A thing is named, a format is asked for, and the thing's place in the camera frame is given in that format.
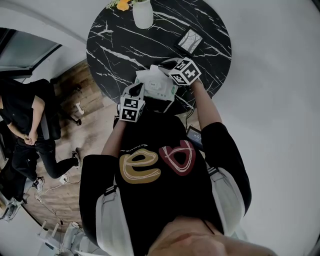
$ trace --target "sneaker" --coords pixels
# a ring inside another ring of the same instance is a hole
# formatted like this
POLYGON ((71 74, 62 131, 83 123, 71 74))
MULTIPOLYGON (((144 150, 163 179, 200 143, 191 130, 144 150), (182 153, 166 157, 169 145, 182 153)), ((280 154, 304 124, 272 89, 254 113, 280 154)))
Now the sneaker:
POLYGON ((45 178, 44 177, 38 177, 36 178, 36 181, 33 183, 33 187, 36 189, 37 193, 40 194, 44 188, 45 184, 45 178))
POLYGON ((76 169, 79 169, 81 167, 81 160, 80 160, 79 153, 78 153, 77 149, 75 149, 75 151, 72 151, 72 158, 75 158, 78 161, 78 163, 76 163, 74 165, 74 167, 76 169))

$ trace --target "power strip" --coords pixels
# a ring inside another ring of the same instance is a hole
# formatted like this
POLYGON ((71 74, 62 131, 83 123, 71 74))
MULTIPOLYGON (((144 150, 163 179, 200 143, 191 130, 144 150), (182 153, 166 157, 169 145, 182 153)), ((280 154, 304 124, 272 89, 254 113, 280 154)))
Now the power strip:
POLYGON ((62 183, 62 184, 66 184, 66 182, 69 180, 69 178, 66 176, 66 175, 62 175, 61 177, 60 177, 60 182, 62 183))

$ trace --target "forearm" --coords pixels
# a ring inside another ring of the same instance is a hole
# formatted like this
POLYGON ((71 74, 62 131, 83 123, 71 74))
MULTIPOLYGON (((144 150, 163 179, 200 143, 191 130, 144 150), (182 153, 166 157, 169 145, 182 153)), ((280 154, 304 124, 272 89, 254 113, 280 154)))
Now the forearm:
POLYGON ((33 117, 32 117, 32 127, 30 130, 30 133, 35 133, 40 124, 42 114, 45 110, 45 102, 41 98, 35 96, 34 102, 32 104, 32 108, 33 108, 33 117))
POLYGON ((193 82, 191 87, 195 97, 201 130, 212 123, 222 123, 220 114, 206 89, 204 88, 204 85, 199 80, 196 80, 193 82))
POLYGON ((117 122, 112 133, 110 134, 108 140, 104 145, 101 155, 108 155, 116 158, 119 157, 122 137, 124 135, 126 125, 127 125, 127 122, 125 121, 119 120, 117 122))
POLYGON ((22 132, 20 132, 20 131, 18 130, 18 128, 17 128, 14 124, 10 123, 10 124, 8 125, 8 128, 10 129, 10 131, 11 131, 14 135, 20 137, 21 139, 24 138, 25 135, 24 135, 22 132))

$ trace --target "white cable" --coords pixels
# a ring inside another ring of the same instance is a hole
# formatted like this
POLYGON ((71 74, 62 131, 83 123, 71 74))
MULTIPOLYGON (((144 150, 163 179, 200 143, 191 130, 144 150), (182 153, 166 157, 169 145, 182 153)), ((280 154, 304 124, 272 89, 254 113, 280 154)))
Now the white cable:
POLYGON ((66 176, 66 179, 65 179, 65 183, 64 183, 64 184, 61 184, 61 185, 56 186, 56 187, 49 188, 49 189, 47 189, 45 192, 40 193, 40 194, 37 194, 37 197, 36 197, 36 193, 34 193, 34 198, 37 199, 37 200, 42 204, 42 198, 41 198, 41 196, 43 196, 45 193, 47 193, 47 192, 50 191, 50 190, 55 190, 55 189, 57 189, 57 188, 62 187, 62 186, 65 185, 65 184, 67 184, 67 182, 69 181, 70 177, 69 177, 68 175, 66 175, 66 174, 65 174, 65 176, 66 176))

